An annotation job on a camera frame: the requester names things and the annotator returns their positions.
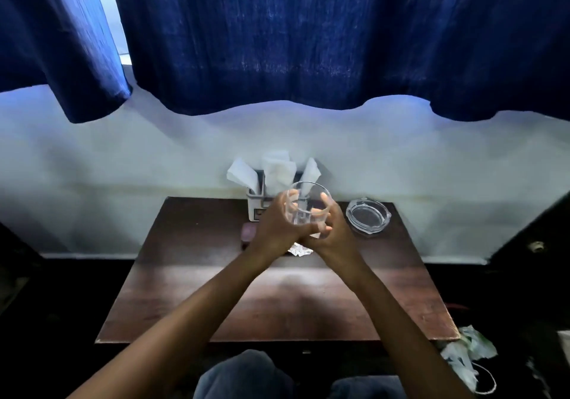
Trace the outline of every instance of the wooden table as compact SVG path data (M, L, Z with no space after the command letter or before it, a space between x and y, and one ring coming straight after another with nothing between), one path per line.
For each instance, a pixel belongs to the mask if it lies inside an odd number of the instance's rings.
M400 215L386 206L388 227L375 237L358 236L363 257L429 339L459 338ZM130 343L174 309L240 252L244 222L242 199L167 198L96 342ZM274 262L211 340L378 339L356 296L311 254Z

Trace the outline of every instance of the white cable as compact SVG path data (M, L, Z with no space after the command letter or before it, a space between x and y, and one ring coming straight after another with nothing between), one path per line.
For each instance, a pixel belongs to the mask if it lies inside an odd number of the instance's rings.
M493 377L493 374L491 372L489 372L486 368L482 367L480 364L477 364L475 362L471 362L472 365L480 367L481 369L483 369L484 371L486 371L489 376L491 377L491 380L493 380L493 384L495 384L491 390L487 390L486 392L478 392L477 390L474 391L475 394L477 395L490 395L491 393L494 393L495 390L497 389L497 382L495 381L495 378Z

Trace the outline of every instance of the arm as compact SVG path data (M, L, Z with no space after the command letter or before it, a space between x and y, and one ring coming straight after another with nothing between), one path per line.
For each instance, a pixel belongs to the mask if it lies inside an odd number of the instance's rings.
M328 236L305 237L301 244L318 252L362 302L408 397L473 399L465 384L362 259L338 204L328 203L331 204Z
M139 399L166 393L186 372L249 284L295 241L315 232L316 224L288 223L283 216L283 194L278 195L264 213L245 252L69 397Z

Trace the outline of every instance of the forearm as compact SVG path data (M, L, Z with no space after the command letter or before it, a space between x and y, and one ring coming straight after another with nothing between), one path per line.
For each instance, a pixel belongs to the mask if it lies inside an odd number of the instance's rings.
M410 399L473 399L465 384L364 262L345 272L343 280L370 315Z
M265 268L263 257L242 253L70 397L139 399L163 394Z

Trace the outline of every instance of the blue curtain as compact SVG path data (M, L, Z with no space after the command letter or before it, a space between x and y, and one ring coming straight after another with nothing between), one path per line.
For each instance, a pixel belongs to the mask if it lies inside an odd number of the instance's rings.
M570 0L117 2L137 82L178 113L413 94L454 120L570 119Z
M38 84L74 123L130 96L100 0L0 0L0 92Z

